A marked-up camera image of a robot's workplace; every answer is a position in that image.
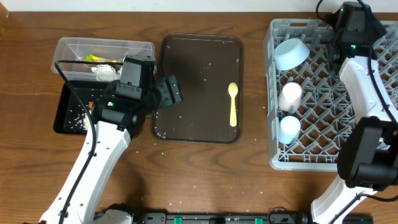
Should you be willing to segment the pink cup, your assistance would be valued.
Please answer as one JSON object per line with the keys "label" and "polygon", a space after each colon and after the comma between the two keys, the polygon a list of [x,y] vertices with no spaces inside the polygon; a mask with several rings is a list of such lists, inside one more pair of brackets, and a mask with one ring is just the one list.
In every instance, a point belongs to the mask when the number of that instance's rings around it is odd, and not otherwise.
{"label": "pink cup", "polygon": [[302,102],[302,87],[295,82],[286,83],[278,96],[278,106],[282,111],[299,109]]}

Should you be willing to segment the light blue cup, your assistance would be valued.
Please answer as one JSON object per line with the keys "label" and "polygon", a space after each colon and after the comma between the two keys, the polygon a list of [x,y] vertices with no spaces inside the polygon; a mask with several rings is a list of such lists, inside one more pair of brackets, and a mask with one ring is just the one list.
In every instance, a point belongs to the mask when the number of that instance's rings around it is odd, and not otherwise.
{"label": "light blue cup", "polygon": [[296,117],[284,117],[279,123],[279,142],[282,144],[292,144],[298,139],[300,128],[300,121]]}

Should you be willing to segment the white napkin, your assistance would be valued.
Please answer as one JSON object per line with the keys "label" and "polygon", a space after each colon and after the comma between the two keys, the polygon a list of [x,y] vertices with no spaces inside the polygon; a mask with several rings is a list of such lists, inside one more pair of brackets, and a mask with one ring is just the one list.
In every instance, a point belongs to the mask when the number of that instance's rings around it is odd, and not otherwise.
{"label": "white napkin", "polygon": [[110,65],[96,65],[91,68],[91,71],[96,75],[96,80],[99,82],[111,82],[121,78],[123,68],[116,70]]}

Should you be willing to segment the light blue bowl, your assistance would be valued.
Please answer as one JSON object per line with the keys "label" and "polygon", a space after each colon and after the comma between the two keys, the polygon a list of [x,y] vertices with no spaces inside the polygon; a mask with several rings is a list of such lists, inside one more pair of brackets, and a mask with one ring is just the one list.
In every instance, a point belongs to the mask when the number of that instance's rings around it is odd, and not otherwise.
{"label": "light blue bowl", "polygon": [[276,69],[284,71],[303,63],[310,54],[310,49],[300,39],[288,39],[279,44],[274,51]]}

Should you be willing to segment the white rice pile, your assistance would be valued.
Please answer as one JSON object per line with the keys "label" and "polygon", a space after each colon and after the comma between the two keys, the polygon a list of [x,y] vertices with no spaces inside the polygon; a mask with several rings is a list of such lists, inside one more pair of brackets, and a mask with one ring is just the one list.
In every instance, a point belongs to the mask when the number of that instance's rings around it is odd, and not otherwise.
{"label": "white rice pile", "polygon": [[66,87],[65,109],[63,109],[62,132],[68,134],[86,134],[90,129],[90,121],[87,117],[85,108],[89,111],[88,103],[91,101],[89,93],[85,89],[76,89],[83,106],[75,97],[75,95]]}

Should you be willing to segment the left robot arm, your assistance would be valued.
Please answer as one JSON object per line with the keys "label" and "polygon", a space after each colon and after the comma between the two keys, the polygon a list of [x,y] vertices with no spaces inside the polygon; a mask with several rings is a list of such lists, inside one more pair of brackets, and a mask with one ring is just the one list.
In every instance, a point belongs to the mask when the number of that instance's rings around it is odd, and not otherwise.
{"label": "left robot arm", "polygon": [[182,101],[175,76],[154,78],[156,60],[127,55],[119,80],[109,82],[104,93],[87,108],[90,129],[85,143],[57,198],[40,223],[132,223],[134,216],[116,209],[99,218],[95,211],[118,159],[138,136],[146,116]]}

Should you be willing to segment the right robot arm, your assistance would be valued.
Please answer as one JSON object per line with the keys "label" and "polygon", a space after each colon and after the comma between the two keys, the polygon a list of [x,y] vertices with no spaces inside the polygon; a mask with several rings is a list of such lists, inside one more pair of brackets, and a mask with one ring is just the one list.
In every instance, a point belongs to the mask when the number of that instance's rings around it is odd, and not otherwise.
{"label": "right robot arm", "polygon": [[333,28],[328,62],[345,85],[356,118],[338,154],[338,175],[311,204],[312,223],[343,223],[366,198],[397,185],[397,109],[379,74],[373,43],[387,31],[362,0],[346,1],[321,17]]}

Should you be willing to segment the grey dishwasher rack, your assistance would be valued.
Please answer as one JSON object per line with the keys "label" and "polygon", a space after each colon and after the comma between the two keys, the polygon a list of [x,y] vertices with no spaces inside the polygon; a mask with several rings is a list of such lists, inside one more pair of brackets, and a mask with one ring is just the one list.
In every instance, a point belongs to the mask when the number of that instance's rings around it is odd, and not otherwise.
{"label": "grey dishwasher rack", "polygon": [[[298,67],[280,71],[274,50],[288,39],[298,38],[310,55]],[[338,152],[355,126],[354,111],[344,84],[327,62],[327,45],[333,29],[316,19],[274,19],[264,38],[264,70],[267,78],[267,138],[269,164],[275,170],[336,171]],[[278,106],[286,83],[302,87],[299,109],[288,112]],[[298,139],[279,141],[279,123],[285,116],[300,120]]]}

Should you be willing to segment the yellow plastic spoon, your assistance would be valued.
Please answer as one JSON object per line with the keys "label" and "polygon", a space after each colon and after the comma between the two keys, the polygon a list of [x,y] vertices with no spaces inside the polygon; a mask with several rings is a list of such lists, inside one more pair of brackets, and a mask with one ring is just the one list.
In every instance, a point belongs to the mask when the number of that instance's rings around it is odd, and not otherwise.
{"label": "yellow plastic spoon", "polygon": [[230,110],[230,118],[229,118],[229,124],[232,127],[235,127],[237,125],[237,113],[236,113],[236,96],[238,94],[238,86],[236,83],[231,82],[228,86],[228,93],[231,98],[231,110]]}

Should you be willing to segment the dark brown serving tray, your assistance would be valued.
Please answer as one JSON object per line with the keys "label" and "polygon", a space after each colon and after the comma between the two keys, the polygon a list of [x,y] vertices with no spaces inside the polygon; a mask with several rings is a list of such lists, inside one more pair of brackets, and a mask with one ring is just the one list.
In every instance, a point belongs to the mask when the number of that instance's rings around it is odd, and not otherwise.
{"label": "dark brown serving tray", "polygon": [[[162,43],[160,66],[180,84],[182,102],[152,117],[161,140],[231,144],[243,125],[243,43],[233,36],[170,34]],[[230,126],[228,86],[238,86],[237,125]]]}

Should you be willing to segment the clear plastic bin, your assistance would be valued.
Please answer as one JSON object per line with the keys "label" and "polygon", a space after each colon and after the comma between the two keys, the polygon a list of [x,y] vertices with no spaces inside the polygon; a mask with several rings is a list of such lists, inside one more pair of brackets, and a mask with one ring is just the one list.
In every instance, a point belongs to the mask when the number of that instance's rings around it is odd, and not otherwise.
{"label": "clear plastic bin", "polygon": [[[88,54],[106,59],[125,58],[127,55],[140,55],[154,58],[155,46],[151,42],[133,40],[94,39],[82,37],[63,37],[58,41],[53,61],[72,60],[73,63],[60,63],[58,66],[69,80],[95,81],[91,71],[96,65],[82,64]],[[111,65],[116,70],[122,66]]]}

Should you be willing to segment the black rectangular bin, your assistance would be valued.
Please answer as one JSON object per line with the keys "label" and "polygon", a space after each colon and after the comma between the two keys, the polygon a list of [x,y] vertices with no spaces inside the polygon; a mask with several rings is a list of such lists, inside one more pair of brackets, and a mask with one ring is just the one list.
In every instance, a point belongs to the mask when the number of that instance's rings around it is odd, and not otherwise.
{"label": "black rectangular bin", "polygon": [[[70,82],[89,112],[91,112],[89,103],[101,98],[104,95],[105,88],[108,86],[108,82],[83,80],[71,80]],[[53,130],[59,134],[83,135],[87,133],[87,130],[91,130],[90,121],[82,105],[66,84],[62,88]]]}

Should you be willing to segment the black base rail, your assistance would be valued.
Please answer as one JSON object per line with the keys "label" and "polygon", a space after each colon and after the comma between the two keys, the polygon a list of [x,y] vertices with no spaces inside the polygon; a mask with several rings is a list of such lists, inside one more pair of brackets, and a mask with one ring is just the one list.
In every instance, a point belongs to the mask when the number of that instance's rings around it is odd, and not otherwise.
{"label": "black base rail", "polygon": [[268,214],[133,213],[125,204],[113,204],[94,215],[94,223],[131,224],[276,224],[311,223],[306,213],[274,208]]}

